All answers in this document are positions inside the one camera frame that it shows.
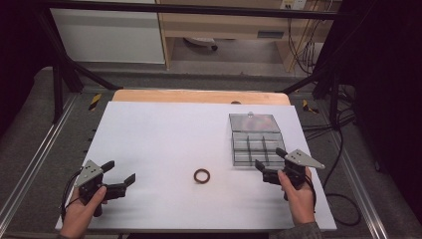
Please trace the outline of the white cabinet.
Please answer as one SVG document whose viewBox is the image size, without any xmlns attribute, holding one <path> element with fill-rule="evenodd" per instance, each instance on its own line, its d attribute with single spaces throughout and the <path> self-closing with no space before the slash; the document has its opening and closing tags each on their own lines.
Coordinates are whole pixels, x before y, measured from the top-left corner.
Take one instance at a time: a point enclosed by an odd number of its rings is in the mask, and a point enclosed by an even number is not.
<svg viewBox="0 0 422 239">
<path fill-rule="evenodd" d="M 52 9 L 67 54 L 79 62 L 165 62 L 152 13 Z"/>
</svg>

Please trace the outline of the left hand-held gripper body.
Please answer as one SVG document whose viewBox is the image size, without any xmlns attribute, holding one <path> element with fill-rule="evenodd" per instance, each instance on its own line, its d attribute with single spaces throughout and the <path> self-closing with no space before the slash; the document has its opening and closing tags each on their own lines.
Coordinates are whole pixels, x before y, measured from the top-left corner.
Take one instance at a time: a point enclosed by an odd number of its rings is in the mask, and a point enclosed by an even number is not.
<svg viewBox="0 0 422 239">
<path fill-rule="evenodd" d="M 88 160 L 76 180 L 75 187 L 84 205 L 87 205 L 94 195 L 102 188 L 104 171 L 93 161 Z"/>
</svg>

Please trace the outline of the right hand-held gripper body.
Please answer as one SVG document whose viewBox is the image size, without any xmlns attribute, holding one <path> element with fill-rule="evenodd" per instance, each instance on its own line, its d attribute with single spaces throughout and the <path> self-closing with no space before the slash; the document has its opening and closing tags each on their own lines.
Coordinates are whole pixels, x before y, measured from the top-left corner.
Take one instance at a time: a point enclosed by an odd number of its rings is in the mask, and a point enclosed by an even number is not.
<svg viewBox="0 0 422 239">
<path fill-rule="evenodd" d="M 325 165 L 300 149 L 287 153 L 287 156 L 283 160 L 285 162 L 283 172 L 289 178 L 293 187 L 299 190 L 306 183 L 312 190 L 314 200 L 317 200 L 314 185 L 311 178 L 306 174 L 306 168 L 325 169 Z"/>
</svg>

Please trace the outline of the wooden desk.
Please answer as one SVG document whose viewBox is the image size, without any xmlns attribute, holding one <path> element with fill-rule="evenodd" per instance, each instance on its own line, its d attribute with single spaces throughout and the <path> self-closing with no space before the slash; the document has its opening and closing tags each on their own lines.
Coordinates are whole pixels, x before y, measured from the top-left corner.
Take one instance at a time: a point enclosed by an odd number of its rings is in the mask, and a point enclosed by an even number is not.
<svg viewBox="0 0 422 239">
<path fill-rule="evenodd" d="M 282 9 L 282 0 L 155 0 L 158 4 L 222 6 Z M 307 0 L 303 10 L 336 11 L 340 4 L 333 0 Z M 158 15 L 161 33 L 170 38 L 214 38 L 268 40 L 276 43 L 287 72 L 294 69 L 307 43 L 325 42 L 333 24 L 331 20 L 278 19 L 222 15 Z"/>
</svg>

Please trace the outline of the white wheeled device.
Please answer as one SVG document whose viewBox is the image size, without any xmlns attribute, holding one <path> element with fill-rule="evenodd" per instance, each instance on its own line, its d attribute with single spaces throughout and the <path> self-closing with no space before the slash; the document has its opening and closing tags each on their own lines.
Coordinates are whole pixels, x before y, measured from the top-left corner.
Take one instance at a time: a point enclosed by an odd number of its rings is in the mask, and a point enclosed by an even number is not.
<svg viewBox="0 0 422 239">
<path fill-rule="evenodd" d="M 218 46 L 212 38 L 185 38 L 185 41 L 202 47 L 208 47 L 212 51 L 217 51 Z"/>
</svg>

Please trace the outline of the wooden table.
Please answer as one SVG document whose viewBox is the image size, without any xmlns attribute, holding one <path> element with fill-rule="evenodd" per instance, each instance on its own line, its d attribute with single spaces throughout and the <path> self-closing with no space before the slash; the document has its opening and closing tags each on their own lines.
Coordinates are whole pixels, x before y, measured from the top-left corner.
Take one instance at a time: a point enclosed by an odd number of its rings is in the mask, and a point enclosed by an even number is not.
<svg viewBox="0 0 422 239">
<path fill-rule="evenodd" d="M 291 104 L 289 97 L 280 93 L 194 90 L 118 90 L 112 101 L 280 106 Z"/>
</svg>

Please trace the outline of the black metal frame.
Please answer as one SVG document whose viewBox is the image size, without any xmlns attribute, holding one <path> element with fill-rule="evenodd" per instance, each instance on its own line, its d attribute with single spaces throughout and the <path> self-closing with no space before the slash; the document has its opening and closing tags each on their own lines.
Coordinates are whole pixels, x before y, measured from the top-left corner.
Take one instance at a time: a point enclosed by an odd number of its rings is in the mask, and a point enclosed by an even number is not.
<svg viewBox="0 0 422 239">
<path fill-rule="evenodd" d="M 77 1 L 77 0 L 35 0 L 32 3 L 32 10 L 41 28 L 47 35 L 50 48 L 54 52 L 54 89 L 55 89 L 55 120 L 61 113 L 62 89 L 61 78 L 64 78 L 72 92 L 81 92 L 84 88 L 77 72 L 112 91 L 121 90 L 107 82 L 85 67 L 76 63 L 70 58 L 60 39 L 60 34 L 55 33 L 52 25 L 47 20 L 45 12 L 50 8 L 72 9 L 72 10 L 94 10 L 94 11 L 116 11 L 116 12 L 141 12 L 141 13 L 166 13 L 166 14 L 191 14 L 191 15 L 222 15 L 242 17 L 267 17 L 286 19 L 313 19 L 313 20 L 351 20 L 353 15 L 347 13 L 318 12 L 305 10 L 270 10 L 261 8 L 243 7 L 222 7 L 222 6 L 196 6 L 196 5 L 175 5 L 175 4 L 149 4 L 149 3 L 127 3 L 127 2 L 100 2 L 100 1 Z"/>
</svg>

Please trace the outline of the white board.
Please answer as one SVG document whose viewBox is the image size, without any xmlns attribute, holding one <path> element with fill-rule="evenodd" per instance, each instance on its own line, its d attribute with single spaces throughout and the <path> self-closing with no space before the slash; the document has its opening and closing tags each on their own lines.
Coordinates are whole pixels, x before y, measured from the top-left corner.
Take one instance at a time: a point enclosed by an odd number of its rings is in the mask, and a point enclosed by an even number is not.
<svg viewBox="0 0 422 239">
<path fill-rule="evenodd" d="M 110 102 L 88 151 L 113 160 L 106 183 L 135 174 L 93 231 L 271 231 L 293 225 L 281 188 L 233 165 L 229 114 L 273 115 L 287 150 L 308 145 L 292 106 Z"/>
</svg>

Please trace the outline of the clear plastic compartment box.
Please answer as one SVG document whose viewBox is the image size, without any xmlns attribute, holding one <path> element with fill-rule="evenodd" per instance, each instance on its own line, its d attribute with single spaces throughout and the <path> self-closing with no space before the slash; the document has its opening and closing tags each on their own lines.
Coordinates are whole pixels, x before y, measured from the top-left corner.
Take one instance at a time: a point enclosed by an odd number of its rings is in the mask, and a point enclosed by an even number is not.
<svg viewBox="0 0 422 239">
<path fill-rule="evenodd" d="M 229 120 L 234 166 L 253 166 L 255 160 L 265 166 L 284 165 L 276 149 L 285 149 L 285 144 L 273 115 L 229 114 Z"/>
</svg>

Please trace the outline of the person's right hand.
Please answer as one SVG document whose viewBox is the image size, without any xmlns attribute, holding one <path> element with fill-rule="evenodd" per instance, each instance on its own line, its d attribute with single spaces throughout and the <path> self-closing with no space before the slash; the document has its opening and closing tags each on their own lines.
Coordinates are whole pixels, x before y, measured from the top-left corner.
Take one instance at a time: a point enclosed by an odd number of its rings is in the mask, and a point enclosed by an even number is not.
<svg viewBox="0 0 422 239">
<path fill-rule="evenodd" d="M 278 171 L 278 177 L 282 190 L 288 197 L 294 224 L 299 226 L 315 222 L 314 194 L 311 187 L 304 184 L 301 189 L 295 189 L 290 179 L 281 170 Z"/>
</svg>

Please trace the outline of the white wall socket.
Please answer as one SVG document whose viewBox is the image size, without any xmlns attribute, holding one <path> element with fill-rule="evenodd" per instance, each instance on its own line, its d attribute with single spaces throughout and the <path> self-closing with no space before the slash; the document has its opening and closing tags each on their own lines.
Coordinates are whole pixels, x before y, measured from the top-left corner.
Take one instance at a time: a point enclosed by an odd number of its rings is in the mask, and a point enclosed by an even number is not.
<svg viewBox="0 0 422 239">
<path fill-rule="evenodd" d="M 282 9 L 288 10 L 303 10 L 306 6 L 307 0 L 282 0 Z"/>
</svg>

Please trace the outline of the yellow black striped tape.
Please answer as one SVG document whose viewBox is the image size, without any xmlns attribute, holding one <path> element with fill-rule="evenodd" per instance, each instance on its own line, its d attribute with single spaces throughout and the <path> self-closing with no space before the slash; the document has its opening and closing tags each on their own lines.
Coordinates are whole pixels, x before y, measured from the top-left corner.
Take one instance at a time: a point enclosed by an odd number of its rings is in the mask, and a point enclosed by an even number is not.
<svg viewBox="0 0 422 239">
<path fill-rule="evenodd" d="M 94 111 L 98 102 L 100 101 L 102 97 L 102 94 L 95 94 L 95 96 L 93 97 L 90 106 L 89 106 L 89 111 Z"/>
<path fill-rule="evenodd" d="M 319 110 L 315 108 L 311 108 L 307 100 L 303 100 L 303 111 L 311 112 L 313 114 L 319 114 Z"/>
</svg>

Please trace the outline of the aluminium floor rail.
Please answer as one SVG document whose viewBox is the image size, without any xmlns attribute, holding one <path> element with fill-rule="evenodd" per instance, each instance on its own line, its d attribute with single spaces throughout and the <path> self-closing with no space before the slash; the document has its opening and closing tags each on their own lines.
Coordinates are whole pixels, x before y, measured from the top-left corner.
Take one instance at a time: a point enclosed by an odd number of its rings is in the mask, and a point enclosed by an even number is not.
<svg viewBox="0 0 422 239">
<path fill-rule="evenodd" d="M 0 238 L 5 234 L 27 191 L 41 169 L 46 157 L 71 114 L 78 97 L 79 94 L 70 94 L 63 107 L 63 114 L 59 117 L 58 121 L 53 123 L 49 128 L 49 131 L 37 148 L 29 165 L 26 167 L 17 185 L 6 200 L 5 205 L 0 210 Z"/>
<path fill-rule="evenodd" d="M 339 161 L 342 164 L 346 178 L 350 184 L 357 205 L 362 213 L 365 223 L 373 239 L 388 239 L 387 231 L 375 209 L 374 204 L 352 163 L 352 160 L 343 144 L 342 134 L 332 132 L 332 141 L 339 151 Z"/>
</svg>

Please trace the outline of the person's left hand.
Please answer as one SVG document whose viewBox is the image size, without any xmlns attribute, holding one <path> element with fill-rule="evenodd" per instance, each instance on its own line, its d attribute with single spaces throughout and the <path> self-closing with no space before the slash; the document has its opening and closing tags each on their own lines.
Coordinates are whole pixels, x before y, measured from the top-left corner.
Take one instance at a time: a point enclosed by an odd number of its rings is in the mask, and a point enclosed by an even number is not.
<svg viewBox="0 0 422 239">
<path fill-rule="evenodd" d="M 102 186 L 87 202 L 82 202 L 77 188 L 74 189 L 71 197 L 71 204 L 68 206 L 67 214 L 60 230 L 60 237 L 65 239 L 82 239 L 85 235 L 97 207 L 104 201 L 106 187 Z"/>
</svg>

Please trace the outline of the black curtain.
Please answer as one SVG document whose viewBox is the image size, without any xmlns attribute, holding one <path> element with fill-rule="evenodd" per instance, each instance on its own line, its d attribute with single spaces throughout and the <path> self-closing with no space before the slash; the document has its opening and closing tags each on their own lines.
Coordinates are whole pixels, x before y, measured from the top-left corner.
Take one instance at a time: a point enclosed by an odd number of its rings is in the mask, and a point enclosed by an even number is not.
<svg viewBox="0 0 422 239">
<path fill-rule="evenodd" d="M 340 80 L 355 87 L 363 133 L 422 223 L 422 0 L 342 0 L 351 26 Z"/>
<path fill-rule="evenodd" d="M 50 65 L 30 1 L 0 0 L 0 137 L 26 102 L 35 75 Z"/>
</svg>

